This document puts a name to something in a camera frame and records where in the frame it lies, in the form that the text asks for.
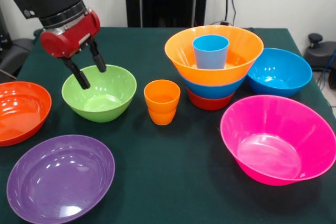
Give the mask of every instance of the table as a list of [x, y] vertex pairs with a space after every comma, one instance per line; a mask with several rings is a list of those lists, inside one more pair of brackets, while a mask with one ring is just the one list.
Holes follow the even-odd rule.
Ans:
[[[181, 78], [164, 53], [177, 28], [102, 28], [97, 36], [106, 63], [130, 70], [138, 89], [129, 108], [115, 121], [93, 123], [68, 107], [61, 87], [70, 72], [47, 55], [38, 42], [19, 80], [41, 84], [52, 96], [42, 129], [31, 139], [0, 148], [0, 223], [25, 223], [6, 199], [8, 175], [16, 161], [36, 144], [54, 136], [83, 134], [104, 142], [116, 162], [116, 175], [104, 199], [74, 223], [335, 223], [336, 166], [322, 177], [285, 187], [250, 179], [222, 142], [224, 110], [202, 111], [190, 103]], [[287, 29], [254, 29], [265, 47], [299, 51]], [[93, 64], [88, 49], [74, 56], [79, 67]], [[155, 79], [181, 87], [174, 121], [154, 125], [143, 88]], [[231, 104], [253, 92], [244, 83]], [[292, 97], [320, 113], [336, 130], [336, 119], [314, 80]]]

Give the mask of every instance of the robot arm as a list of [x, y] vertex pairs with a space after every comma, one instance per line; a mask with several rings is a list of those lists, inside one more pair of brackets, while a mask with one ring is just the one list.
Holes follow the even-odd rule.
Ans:
[[53, 57], [63, 60], [83, 89], [89, 88], [90, 83], [72, 62], [74, 54], [89, 46], [99, 71], [105, 72], [106, 66], [95, 42], [100, 29], [99, 18], [82, 0], [14, 1], [26, 19], [39, 18], [44, 27], [40, 36], [43, 47]]

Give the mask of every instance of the white wall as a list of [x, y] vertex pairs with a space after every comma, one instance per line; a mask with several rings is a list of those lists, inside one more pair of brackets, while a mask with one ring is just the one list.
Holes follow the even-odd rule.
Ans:
[[[101, 26], [127, 26], [125, 0], [84, 0], [99, 16]], [[41, 27], [38, 19], [26, 20], [13, 0], [0, 0], [7, 28], [13, 39], [33, 37], [33, 31]]]
[[[307, 35], [321, 33], [325, 40], [336, 40], [336, 0], [234, 0], [235, 25], [239, 27], [289, 28], [301, 52], [308, 45]], [[205, 23], [224, 19], [225, 0], [207, 0]], [[232, 22], [230, 8], [228, 20]]]
[[[127, 26], [125, 0], [84, 0], [101, 19], [102, 26]], [[300, 50], [308, 44], [307, 35], [321, 33], [325, 40], [336, 40], [336, 0], [235, 0], [236, 26], [287, 27]], [[26, 20], [12, 0], [0, 0], [13, 38], [31, 37], [40, 27], [37, 19]], [[205, 23], [221, 20], [225, 0], [207, 0]], [[232, 9], [228, 19], [232, 20]]]

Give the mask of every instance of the green bowl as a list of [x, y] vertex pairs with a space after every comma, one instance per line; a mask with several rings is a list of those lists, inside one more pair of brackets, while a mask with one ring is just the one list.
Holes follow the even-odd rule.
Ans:
[[64, 101], [83, 118], [104, 123], [116, 119], [130, 105], [137, 90], [135, 77], [126, 69], [106, 65], [106, 72], [96, 66], [83, 68], [91, 87], [83, 90], [72, 74], [63, 84]]

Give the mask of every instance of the purple bowl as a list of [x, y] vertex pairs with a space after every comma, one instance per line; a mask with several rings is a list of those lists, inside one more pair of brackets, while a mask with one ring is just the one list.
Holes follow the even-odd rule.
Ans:
[[25, 153], [7, 183], [14, 212], [35, 224], [60, 224], [90, 211], [109, 190], [114, 158], [98, 140], [58, 136]]

